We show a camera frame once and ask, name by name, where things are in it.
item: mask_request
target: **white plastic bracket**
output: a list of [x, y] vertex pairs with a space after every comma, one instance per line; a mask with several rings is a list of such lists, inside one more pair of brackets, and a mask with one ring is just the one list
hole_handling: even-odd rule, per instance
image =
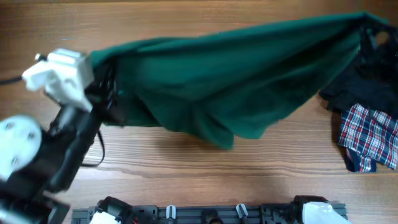
[[47, 57], [36, 55], [39, 62], [22, 75], [26, 88], [45, 92], [61, 104], [91, 111], [93, 105], [85, 96], [85, 88], [94, 81], [89, 56], [71, 50], [57, 49]]
[[309, 202], [302, 211], [304, 224], [352, 224], [343, 218], [326, 202]]
[[96, 212], [90, 224], [120, 224], [120, 222], [116, 221], [116, 217], [106, 212]]

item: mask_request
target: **table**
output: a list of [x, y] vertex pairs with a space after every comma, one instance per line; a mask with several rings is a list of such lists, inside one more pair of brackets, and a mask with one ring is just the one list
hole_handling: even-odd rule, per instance
[[[57, 47], [90, 52], [151, 37], [203, 35], [362, 10], [398, 22], [398, 2], [388, 0], [5, 0], [0, 3], [0, 78], [22, 74], [37, 52]], [[22, 82], [0, 87], [0, 119], [24, 113], [48, 126], [58, 110]], [[398, 223], [397, 174], [383, 166], [377, 174], [348, 172], [332, 141], [339, 121], [314, 96], [262, 139], [236, 138], [232, 151], [162, 128], [103, 126], [104, 162], [80, 169], [70, 190], [58, 198], [85, 208], [109, 195], [132, 205], [158, 206], [256, 205], [321, 195], [347, 203], [353, 223]], [[100, 157], [95, 142], [87, 161]]]

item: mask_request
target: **green towel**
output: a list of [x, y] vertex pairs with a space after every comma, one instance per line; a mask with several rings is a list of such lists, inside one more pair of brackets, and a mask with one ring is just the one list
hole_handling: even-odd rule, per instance
[[369, 21], [384, 22], [339, 14], [131, 42], [91, 60], [95, 71], [116, 65], [127, 116], [118, 125], [163, 126], [231, 149], [234, 135], [259, 139], [337, 76], [358, 54]]

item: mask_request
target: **plaid cloth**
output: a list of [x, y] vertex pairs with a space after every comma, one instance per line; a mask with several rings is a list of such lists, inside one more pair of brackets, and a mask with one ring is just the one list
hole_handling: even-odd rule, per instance
[[338, 144], [347, 148], [354, 172], [375, 172], [376, 161], [397, 168], [398, 120], [355, 104], [342, 112], [340, 131]]

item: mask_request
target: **white clip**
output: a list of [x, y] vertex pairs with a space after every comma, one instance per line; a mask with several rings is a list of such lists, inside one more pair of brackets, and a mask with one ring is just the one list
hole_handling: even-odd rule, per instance
[[239, 205], [236, 206], [236, 211], [238, 213], [239, 218], [242, 218], [245, 216], [247, 217], [249, 215], [248, 211], [246, 210], [246, 206], [242, 203], [240, 203]]
[[177, 216], [177, 209], [175, 208], [174, 205], [169, 205], [166, 208], [166, 219], [173, 218]]
[[57, 49], [47, 57], [36, 55], [37, 64], [22, 75], [26, 88], [45, 92], [61, 104], [91, 111], [93, 105], [85, 96], [85, 88], [94, 81], [90, 58], [79, 52]]

